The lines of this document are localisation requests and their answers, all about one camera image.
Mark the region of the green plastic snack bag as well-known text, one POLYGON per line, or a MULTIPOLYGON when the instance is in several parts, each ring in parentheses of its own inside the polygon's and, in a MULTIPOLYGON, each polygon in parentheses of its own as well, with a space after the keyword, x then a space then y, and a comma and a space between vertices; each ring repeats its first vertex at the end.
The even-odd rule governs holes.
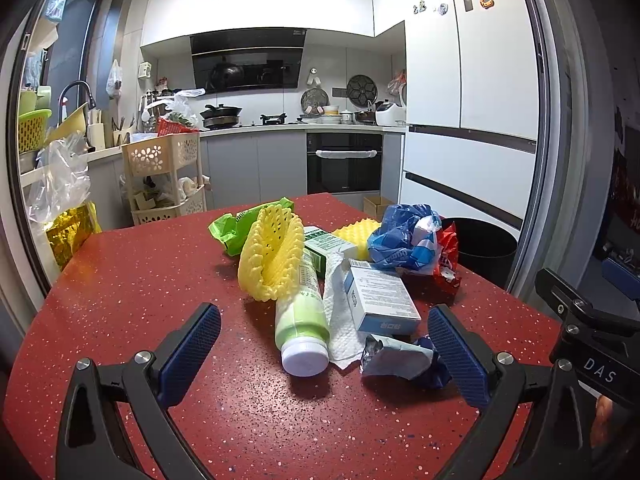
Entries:
POLYGON ((230 256, 238 256, 250 232, 250 228, 257 220, 258 214, 269 206, 281 206, 294 210, 294 202, 286 197, 280 198, 275 202, 265 203, 245 209, 237 214, 223 214, 214 220, 209 226, 209 234, 222 246, 224 252, 230 256))

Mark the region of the silver blue wrapper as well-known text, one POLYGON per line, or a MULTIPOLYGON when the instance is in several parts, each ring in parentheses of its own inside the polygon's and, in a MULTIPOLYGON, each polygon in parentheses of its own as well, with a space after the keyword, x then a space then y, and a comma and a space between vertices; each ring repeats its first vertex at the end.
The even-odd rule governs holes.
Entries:
POLYGON ((429 336, 415 342, 370 334, 360 358, 363 377, 396 377, 424 388, 439 390, 451 380, 446 365, 429 336))

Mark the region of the white blue carton box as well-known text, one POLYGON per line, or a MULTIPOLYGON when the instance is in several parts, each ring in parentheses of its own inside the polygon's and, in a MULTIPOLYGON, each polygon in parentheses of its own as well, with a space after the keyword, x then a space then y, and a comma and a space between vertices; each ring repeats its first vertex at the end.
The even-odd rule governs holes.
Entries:
POLYGON ((395 272, 375 269, 367 261, 349 259, 344 289, 358 332, 410 336, 421 322, 404 282, 395 272))

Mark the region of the white green small bottle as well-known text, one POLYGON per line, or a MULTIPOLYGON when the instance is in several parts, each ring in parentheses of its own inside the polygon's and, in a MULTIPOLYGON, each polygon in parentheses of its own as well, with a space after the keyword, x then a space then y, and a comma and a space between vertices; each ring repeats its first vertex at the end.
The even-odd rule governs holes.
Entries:
POLYGON ((304 245, 310 255, 314 270, 318 274, 326 273, 326 262, 330 255, 339 254, 342 258, 356 259, 358 247, 347 240, 318 228, 318 226, 304 227, 304 245))

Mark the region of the white paper towel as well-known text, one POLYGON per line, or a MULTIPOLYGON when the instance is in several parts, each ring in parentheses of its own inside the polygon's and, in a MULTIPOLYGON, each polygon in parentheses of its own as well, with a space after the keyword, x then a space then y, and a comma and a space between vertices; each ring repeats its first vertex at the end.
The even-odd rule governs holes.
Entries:
POLYGON ((334 252, 326 257, 323 307, 329 327, 330 362, 346 370, 360 360, 367 335, 356 330, 344 289, 346 263, 344 255, 334 252))

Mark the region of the blue white plastic bag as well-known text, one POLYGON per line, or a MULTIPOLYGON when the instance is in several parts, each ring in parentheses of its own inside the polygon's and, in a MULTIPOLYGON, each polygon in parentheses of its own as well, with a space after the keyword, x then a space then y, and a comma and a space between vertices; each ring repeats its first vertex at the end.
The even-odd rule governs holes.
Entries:
POLYGON ((437 239, 441 228, 442 220, 430 205, 390 205, 368 238, 369 258, 378 270, 433 275, 442 252, 437 239))

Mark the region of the grey base cabinets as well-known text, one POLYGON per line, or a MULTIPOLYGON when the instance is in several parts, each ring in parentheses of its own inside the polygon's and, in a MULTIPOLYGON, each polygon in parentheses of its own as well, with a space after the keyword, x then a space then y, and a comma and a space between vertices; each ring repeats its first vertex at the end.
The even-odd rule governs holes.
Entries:
POLYGON ((357 209, 363 196, 398 200, 405 135, 382 127, 241 127, 201 135, 203 170, 210 179, 209 208, 265 203, 307 193, 307 134, 351 132, 383 137, 382 180, 373 192, 332 194, 357 209))

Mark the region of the white rice cooker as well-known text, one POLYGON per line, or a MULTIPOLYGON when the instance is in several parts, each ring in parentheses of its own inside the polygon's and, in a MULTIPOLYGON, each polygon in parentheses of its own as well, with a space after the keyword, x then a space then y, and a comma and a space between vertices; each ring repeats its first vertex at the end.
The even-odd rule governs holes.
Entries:
POLYGON ((375 122, 380 127, 403 127, 406 109, 393 101, 378 101, 375 104, 375 122))

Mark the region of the cardboard box on floor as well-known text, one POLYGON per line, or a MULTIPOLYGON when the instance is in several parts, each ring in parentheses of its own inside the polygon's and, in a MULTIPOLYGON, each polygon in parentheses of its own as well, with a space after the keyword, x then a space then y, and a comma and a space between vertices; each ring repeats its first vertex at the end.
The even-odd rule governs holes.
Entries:
POLYGON ((363 196, 362 211, 367 217, 381 222, 387 207, 393 204, 394 202, 392 200, 388 200, 383 196, 363 196))

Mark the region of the yellow foam sponge pad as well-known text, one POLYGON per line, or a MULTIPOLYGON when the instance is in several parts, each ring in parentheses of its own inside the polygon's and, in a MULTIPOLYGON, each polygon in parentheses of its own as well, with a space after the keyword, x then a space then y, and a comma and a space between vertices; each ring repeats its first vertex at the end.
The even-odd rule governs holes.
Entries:
POLYGON ((354 244, 358 248, 357 259, 369 260, 368 239, 380 226, 381 223, 376 220, 363 219, 336 229, 332 234, 341 240, 354 244))

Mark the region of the black trash bin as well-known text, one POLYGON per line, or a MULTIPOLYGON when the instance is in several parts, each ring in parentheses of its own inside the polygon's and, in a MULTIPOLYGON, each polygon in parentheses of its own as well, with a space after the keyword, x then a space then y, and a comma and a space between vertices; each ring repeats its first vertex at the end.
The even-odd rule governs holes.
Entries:
POLYGON ((458 261, 465 269, 488 282, 506 288, 518 241, 494 224, 468 218, 446 218, 442 226, 454 226, 458 238, 458 261))

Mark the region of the beige plastic storage cart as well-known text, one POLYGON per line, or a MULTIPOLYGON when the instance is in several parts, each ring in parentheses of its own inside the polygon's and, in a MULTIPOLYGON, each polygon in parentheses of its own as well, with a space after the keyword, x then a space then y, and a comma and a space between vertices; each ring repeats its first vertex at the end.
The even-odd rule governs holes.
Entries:
POLYGON ((206 211, 197 132, 126 144, 122 159, 127 200, 136 226, 206 211))

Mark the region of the green white lotion bottle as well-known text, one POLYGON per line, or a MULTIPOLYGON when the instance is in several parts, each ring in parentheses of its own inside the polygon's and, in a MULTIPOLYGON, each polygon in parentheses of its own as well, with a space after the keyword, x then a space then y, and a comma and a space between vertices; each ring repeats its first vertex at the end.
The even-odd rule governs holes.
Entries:
POLYGON ((294 377, 314 377, 329 364, 329 327, 311 254, 303 251, 295 294, 276 303, 274 341, 284 370, 294 377))

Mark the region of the yellow foam fruit net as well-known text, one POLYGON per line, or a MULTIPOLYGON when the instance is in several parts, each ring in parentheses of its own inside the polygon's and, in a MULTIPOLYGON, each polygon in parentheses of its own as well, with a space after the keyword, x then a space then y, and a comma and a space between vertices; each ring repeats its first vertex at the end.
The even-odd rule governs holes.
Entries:
POLYGON ((304 226, 299 216, 282 205, 262 208, 240 255, 240 289, 261 302, 294 295, 303 250, 304 226))

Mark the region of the red snack bag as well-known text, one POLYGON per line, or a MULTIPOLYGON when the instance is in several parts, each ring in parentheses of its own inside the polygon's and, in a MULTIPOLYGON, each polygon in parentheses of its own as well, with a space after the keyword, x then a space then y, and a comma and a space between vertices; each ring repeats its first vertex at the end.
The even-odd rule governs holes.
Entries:
POLYGON ((400 275, 412 294, 421 294, 431 304, 454 303, 461 284, 458 272, 459 241, 454 220, 446 219, 437 233, 439 256, 431 274, 400 270, 400 275))

